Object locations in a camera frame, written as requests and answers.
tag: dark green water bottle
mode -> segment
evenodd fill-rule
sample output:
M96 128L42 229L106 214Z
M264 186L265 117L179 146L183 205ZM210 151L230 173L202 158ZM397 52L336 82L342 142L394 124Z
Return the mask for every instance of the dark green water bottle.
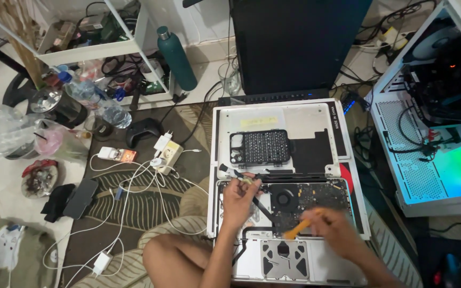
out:
M181 89L184 91L195 89L197 86L197 79L188 62L186 53L184 53L179 37L174 33L170 33L166 26L159 27L157 33L159 36L158 48L163 53Z

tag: person's left hand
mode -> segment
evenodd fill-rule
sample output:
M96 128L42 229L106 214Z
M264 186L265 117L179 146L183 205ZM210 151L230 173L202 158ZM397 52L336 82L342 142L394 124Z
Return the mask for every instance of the person's left hand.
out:
M252 173L243 175L254 178ZM222 227L235 230L240 229L250 218L250 204L252 198L259 192L262 181L255 180L252 184L246 184L236 178L223 189L223 223Z

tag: black monitor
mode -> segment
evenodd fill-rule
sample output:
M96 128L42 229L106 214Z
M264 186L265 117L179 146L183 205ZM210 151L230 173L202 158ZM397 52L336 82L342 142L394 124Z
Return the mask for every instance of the black monitor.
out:
M331 89L372 0L231 0L247 95Z

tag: black keyboard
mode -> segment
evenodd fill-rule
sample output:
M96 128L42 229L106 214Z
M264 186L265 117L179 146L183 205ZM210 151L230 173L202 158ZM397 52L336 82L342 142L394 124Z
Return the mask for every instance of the black keyboard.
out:
M239 105L237 104L239 101L244 102L244 104L258 104L323 98L329 98L329 92L327 89L221 97L218 99L218 106Z

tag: smartphone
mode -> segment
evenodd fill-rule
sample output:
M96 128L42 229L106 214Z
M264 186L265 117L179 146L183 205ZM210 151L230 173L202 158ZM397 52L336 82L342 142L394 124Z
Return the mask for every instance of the smartphone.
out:
M78 188L72 193L63 211L64 216L80 219L87 206L92 203L95 190L99 187L97 181L91 179L81 180Z

